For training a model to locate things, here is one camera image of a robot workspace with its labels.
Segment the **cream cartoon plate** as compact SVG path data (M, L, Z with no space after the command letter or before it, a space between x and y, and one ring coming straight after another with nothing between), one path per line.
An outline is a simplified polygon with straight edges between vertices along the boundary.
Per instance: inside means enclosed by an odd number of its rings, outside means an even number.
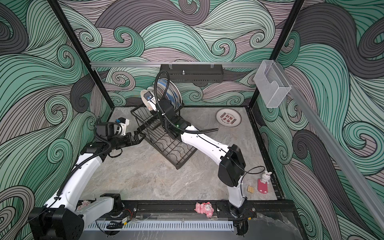
M153 105L152 103L149 103L147 100L144 99L144 93L147 91L149 91L149 90L142 90L141 91L142 101L149 111L156 111L157 110L156 105Z

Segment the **orange sunburst plate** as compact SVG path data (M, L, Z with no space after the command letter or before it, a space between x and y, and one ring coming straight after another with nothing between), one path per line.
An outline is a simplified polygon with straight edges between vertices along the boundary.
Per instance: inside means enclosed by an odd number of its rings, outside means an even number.
M175 96L175 103L176 103L175 108L178 109L182 105L182 102L183 102L181 93L178 90L177 86L172 81L170 81L169 87L171 88L171 91L173 92L173 94Z

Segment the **black wire dish rack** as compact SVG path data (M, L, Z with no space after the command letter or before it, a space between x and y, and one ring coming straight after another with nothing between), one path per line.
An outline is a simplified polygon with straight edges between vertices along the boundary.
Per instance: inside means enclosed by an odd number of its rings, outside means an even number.
M141 104L131 110L139 127L138 132L146 135L146 141L162 154L177 170L197 151L196 148L173 139L163 128L155 111Z

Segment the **blue striped plate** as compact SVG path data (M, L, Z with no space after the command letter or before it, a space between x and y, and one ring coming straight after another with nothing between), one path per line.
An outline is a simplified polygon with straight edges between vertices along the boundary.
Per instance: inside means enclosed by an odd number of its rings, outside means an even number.
M168 80L166 78L162 78L158 80L157 94L159 99L164 96L167 83L168 83ZM164 96L164 98L171 101L171 104L174 106L175 109L180 106L180 103L181 103L180 98L176 91L175 85L172 82L169 83L169 86L167 88L167 93Z

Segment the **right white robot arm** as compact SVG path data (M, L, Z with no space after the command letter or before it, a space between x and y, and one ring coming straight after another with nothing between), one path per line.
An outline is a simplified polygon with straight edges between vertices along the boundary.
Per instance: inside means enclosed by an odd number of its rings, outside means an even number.
M227 146L208 137L206 133L218 129L198 130L191 123L176 114L171 101L166 99L170 86L170 75L160 70L154 82L154 95L145 97L150 106L159 115L163 128L171 137L199 150L219 167L218 178L228 188L229 211L235 218L245 215L247 197L243 195L242 183L246 175L257 175L257 172L246 170L246 162L239 146Z

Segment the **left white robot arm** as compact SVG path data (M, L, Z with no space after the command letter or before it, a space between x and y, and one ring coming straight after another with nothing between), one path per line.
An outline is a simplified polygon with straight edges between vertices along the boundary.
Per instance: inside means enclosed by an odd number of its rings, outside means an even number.
M124 118L96 121L95 141L81 150L57 192L43 207L29 213L27 224L35 240L78 240L84 229L102 216L126 218L120 194L103 194L82 208L78 203L93 174L112 151L138 145L146 138L141 131L127 132L129 123Z

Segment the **red patterned white plate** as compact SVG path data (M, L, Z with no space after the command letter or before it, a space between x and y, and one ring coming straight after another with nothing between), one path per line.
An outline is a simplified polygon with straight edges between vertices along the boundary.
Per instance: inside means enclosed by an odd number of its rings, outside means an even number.
M228 128L234 128L241 124L242 117L234 109L222 108L216 112L216 119L219 124Z

